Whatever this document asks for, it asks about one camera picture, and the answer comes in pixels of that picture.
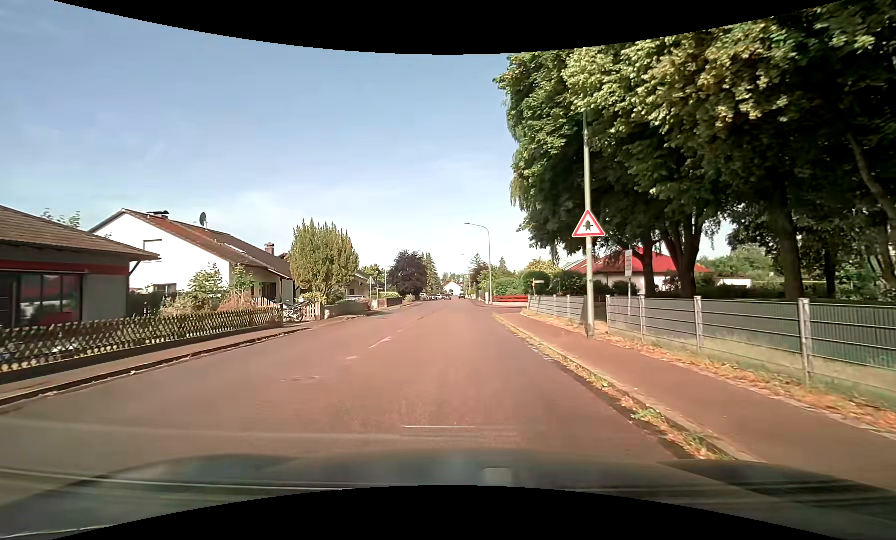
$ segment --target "car hood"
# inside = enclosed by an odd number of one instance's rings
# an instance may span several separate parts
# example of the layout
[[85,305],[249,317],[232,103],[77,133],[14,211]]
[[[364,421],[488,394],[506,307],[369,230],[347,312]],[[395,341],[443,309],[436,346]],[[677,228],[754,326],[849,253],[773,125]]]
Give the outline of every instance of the car hood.
[[[0,470],[3,478],[30,474]],[[835,537],[864,538],[870,531],[871,538],[896,538],[896,493],[833,476],[745,461],[633,464],[511,450],[168,460],[73,478],[64,487],[0,507],[0,535],[117,525],[280,495],[406,485],[581,491],[713,510]]]

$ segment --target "blue sky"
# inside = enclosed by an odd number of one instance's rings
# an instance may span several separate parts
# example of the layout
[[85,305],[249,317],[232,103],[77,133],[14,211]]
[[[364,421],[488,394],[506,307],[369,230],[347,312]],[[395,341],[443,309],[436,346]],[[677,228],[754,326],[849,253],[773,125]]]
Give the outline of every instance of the blue sky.
[[[333,221],[362,264],[400,249],[440,271],[546,255],[516,232],[504,55],[379,55],[180,30],[0,0],[0,204],[169,211],[288,251]],[[710,253],[708,242],[702,250]],[[724,246],[718,249],[725,251]]]

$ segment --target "asphalt road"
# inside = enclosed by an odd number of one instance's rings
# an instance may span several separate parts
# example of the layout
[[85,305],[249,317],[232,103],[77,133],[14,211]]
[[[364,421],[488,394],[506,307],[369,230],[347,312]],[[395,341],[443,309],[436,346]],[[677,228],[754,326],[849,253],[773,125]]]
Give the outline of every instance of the asphalt road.
[[[94,476],[225,453],[518,448],[671,460],[474,300],[437,300],[0,410],[0,467]],[[0,504],[43,490],[0,483]]]

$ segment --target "triangular warning sign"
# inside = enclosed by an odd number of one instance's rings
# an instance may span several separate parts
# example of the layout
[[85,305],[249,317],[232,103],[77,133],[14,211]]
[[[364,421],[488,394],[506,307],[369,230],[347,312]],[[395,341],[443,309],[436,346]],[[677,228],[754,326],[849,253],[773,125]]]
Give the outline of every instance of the triangular warning sign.
[[591,213],[591,210],[584,211],[584,214],[581,215],[581,221],[577,222],[577,227],[574,228],[574,233],[572,233],[572,237],[575,239],[603,237],[604,235],[605,230],[599,225],[598,220],[595,219],[595,214]]

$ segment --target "red stripe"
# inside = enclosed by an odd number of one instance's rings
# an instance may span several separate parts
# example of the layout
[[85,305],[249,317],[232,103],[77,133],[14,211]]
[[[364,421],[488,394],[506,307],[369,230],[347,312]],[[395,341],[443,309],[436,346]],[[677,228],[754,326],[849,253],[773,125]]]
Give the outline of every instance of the red stripe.
[[74,272],[101,276],[128,276],[128,264],[84,264],[78,262],[35,262],[32,260],[0,260],[0,270],[22,272]]

